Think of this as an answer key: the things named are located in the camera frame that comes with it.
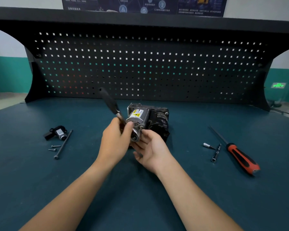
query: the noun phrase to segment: black handle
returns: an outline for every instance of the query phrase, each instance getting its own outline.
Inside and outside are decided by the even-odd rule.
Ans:
[[[101,87],[100,94],[111,112],[116,115],[120,112],[117,102],[108,94],[105,88]]]

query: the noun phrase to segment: poster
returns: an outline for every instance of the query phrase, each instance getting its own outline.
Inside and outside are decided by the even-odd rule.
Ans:
[[[227,0],[62,0],[66,10],[222,17]]]

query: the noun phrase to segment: green exit sign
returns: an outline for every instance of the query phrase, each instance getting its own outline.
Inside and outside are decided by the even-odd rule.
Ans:
[[[271,88],[285,88],[285,86],[286,86],[285,82],[274,82]]]

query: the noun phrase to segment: pegboard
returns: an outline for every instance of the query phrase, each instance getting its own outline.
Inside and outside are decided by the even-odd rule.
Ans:
[[[263,91],[267,72],[273,58],[289,49],[286,33],[8,23],[17,24],[17,30],[0,29],[35,57],[31,100],[100,98],[102,86],[117,99],[251,104],[268,110]],[[277,45],[273,36],[287,41]]]

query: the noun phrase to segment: workbench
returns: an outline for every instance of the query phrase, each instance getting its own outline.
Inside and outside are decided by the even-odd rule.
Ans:
[[[125,110],[130,102],[118,105]],[[244,105],[140,102],[169,108],[171,153],[244,230],[289,230],[289,118]],[[113,117],[103,100],[85,98],[47,98],[0,110],[0,231],[21,228],[90,167]],[[46,141],[43,134],[57,125],[74,131],[54,160],[48,149],[62,141]],[[243,171],[209,125],[260,165],[256,177]],[[215,164],[204,142],[223,144]],[[77,230],[185,228],[162,183],[128,150]]]

